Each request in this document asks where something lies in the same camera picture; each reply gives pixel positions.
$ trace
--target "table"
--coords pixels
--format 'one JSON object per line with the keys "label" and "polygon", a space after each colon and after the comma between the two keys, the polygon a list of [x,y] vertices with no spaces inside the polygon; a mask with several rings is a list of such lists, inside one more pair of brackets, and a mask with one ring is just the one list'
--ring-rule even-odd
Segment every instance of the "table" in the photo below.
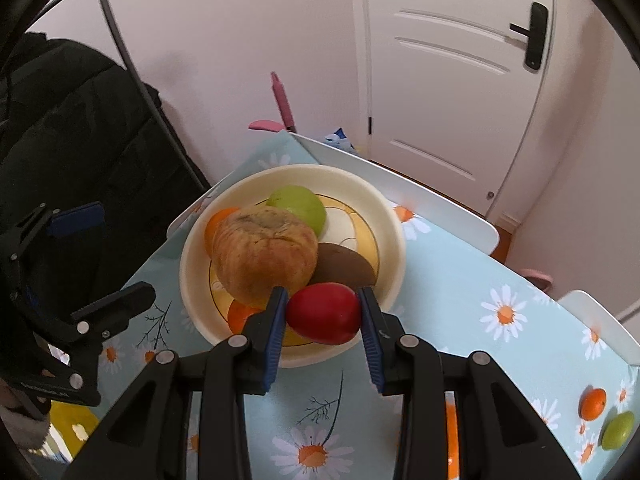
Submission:
{"label": "table", "polygon": [[[292,137],[281,140],[259,148],[223,186],[214,188],[212,197],[263,168],[317,163]],[[98,374],[103,396],[95,411],[98,416],[154,352],[171,348],[187,356],[210,348],[194,329],[178,286],[182,245],[203,207],[130,280],[151,283],[157,299],[147,313],[131,321],[127,331],[105,343]],[[441,351],[467,356],[481,349],[491,354],[546,420],[582,478],[601,478],[622,453],[597,447],[604,421],[618,410],[633,410],[636,419],[640,415],[640,396],[634,395],[637,368],[592,338],[572,314],[507,267],[432,222],[403,213],[401,217],[410,218],[402,224],[406,275],[392,312],[405,330]],[[590,385],[604,388],[608,401],[599,419],[584,423],[578,417],[578,401]],[[199,451],[195,400],[188,442],[190,478]],[[245,397],[245,407],[254,478],[392,478],[401,399],[376,393],[362,343],[315,365],[279,370],[271,392]],[[334,419],[334,432],[319,449]]]}

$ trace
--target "red fruit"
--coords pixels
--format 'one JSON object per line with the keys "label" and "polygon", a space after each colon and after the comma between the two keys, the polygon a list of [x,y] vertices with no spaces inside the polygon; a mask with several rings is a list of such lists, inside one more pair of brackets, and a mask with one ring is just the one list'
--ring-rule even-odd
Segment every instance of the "red fruit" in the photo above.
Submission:
{"label": "red fruit", "polygon": [[341,345],[360,330],[360,302],[340,283],[315,283],[297,291],[287,305],[287,323],[316,343]]}

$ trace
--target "daisy print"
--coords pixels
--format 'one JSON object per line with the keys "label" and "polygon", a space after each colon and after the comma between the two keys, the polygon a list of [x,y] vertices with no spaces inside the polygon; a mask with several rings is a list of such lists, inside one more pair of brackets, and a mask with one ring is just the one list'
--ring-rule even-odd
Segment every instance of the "daisy print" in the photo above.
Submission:
{"label": "daisy print", "polygon": [[602,351],[607,348],[607,344],[600,339],[600,332],[595,328],[585,328],[582,334],[584,335],[582,344],[587,345],[584,351],[585,359],[593,361],[596,357],[600,357]]}
{"label": "daisy print", "polygon": [[493,303],[482,302],[481,305],[492,313],[481,317],[480,322],[486,323],[485,332],[494,333],[494,341],[503,336],[508,343],[511,336],[518,337],[518,331],[522,332],[522,324],[527,322],[527,317],[521,313],[527,302],[517,302],[517,295],[511,293],[509,285],[502,286],[502,296],[494,288],[490,295]]}
{"label": "daisy print", "polygon": [[401,413],[402,413],[402,403],[404,401],[404,396],[402,396],[402,395],[392,395],[392,396],[383,397],[378,392],[378,387],[371,381],[371,374],[369,372],[369,366],[367,366],[367,379],[369,380],[369,386],[371,386],[371,389],[377,395],[379,395],[383,400],[385,400],[388,403],[388,405],[390,405],[392,407],[394,415],[401,415]]}
{"label": "daisy print", "polygon": [[263,170],[270,170],[271,168],[286,166],[290,162],[291,162],[291,156],[289,155],[289,153],[285,153],[280,158],[278,158],[278,156],[275,153],[271,153],[268,161],[259,160],[258,164]]}
{"label": "daisy print", "polygon": [[423,234],[427,234],[431,231],[431,227],[429,227],[419,216],[416,216],[413,211],[405,208],[404,206],[398,205],[395,202],[391,202],[391,200],[388,200],[388,202],[396,212],[396,216],[402,225],[402,232],[404,233],[405,239],[417,240],[418,235],[416,231]]}
{"label": "daisy print", "polygon": [[546,399],[545,402],[541,402],[540,399],[534,399],[531,405],[550,430],[558,429],[556,420],[558,420],[561,415],[560,413],[556,413],[556,406],[558,405],[557,399],[551,404],[549,404]]}
{"label": "daisy print", "polygon": [[587,432],[589,431],[589,426],[586,420],[580,419],[580,424],[575,428],[575,439],[578,442],[584,442],[587,439]]}
{"label": "daisy print", "polygon": [[136,353],[138,364],[143,367],[148,365],[156,356],[156,349],[149,342],[140,343],[138,346],[134,346],[133,349]]}
{"label": "daisy print", "polygon": [[629,399],[634,393],[634,385],[636,382],[629,377],[628,379],[622,379],[620,381],[620,389],[616,393],[616,407],[619,413],[622,413],[626,410],[626,407],[629,404]]}
{"label": "daisy print", "polygon": [[575,466],[578,471],[582,471],[585,464],[588,464],[596,454],[596,446],[598,445],[598,437],[592,434],[585,440],[580,449],[574,453]]}
{"label": "daisy print", "polygon": [[112,374],[122,370],[122,358],[125,353],[120,349],[120,337],[112,337],[102,345],[102,353],[98,359],[98,366]]}
{"label": "daisy print", "polygon": [[549,303],[551,303],[553,301],[550,297],[548,297],[546,292],[542,292],[535,285],[527,285],[527,286],[533,292],[533,298],[531,298],[531,301],[533,301],[534,303],[537,303],[537,304],[540,304],[540,305],[548,305]]}
{"label": "daisy print", "polygon": [[305,433],[291,428],[292,442],[273,437],[273,445],[284,455],[273,455],[271,460],[281,468],[280,474],[295,473],[292,480],[340,480],[340,473],[350,472],[353,460],[342,458],[353,453],[353,447],[334,447],[340,437],[320,428],[316,433],[307,426]]}
{"label": "daisy print", "polygon": [[200,435],[190,433],[187,439],[187,473],[194,478],[198,472],[198,454],[200,453]]}

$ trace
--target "pink handle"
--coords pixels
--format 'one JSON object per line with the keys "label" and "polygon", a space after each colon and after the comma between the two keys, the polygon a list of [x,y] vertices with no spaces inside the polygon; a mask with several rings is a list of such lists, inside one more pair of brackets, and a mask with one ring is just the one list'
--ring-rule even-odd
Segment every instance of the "pink handle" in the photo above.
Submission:
{"label": "pink handle", "polygon": [[285,130],[285,126],[282,123],[277,123],[276,121],[270,121],[267,119],[262,119],[260,121],[254,121],[249,124],[250,130],[264,130],[265,132],[281,132]]}
{"label": "pink handle", "polygon": [[296,125],[293,122],[293,114],[291,113],[287,93],[284,91],[284,85],[280,82],[278,75],[275,72],[271,72],[271,89],[273,89],[273,95],[276,97],[282,122],[287,127],[287,130],[295,132]]}

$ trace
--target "black door handle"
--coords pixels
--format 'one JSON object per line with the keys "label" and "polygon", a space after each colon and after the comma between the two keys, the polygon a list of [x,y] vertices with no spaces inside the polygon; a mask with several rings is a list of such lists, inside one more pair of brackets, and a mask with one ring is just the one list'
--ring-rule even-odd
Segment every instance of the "black door handle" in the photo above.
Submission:
{"label": "black door handle", "polygon": [[548,20],[549,10],[543,4],[533,2],[531,4],[528,30],[514,23],[509,24],[511,30],[529,38],[524,64],[532,70],[540,70],[540,66],[542,65],[542,54],[545,51],[546,24]]}

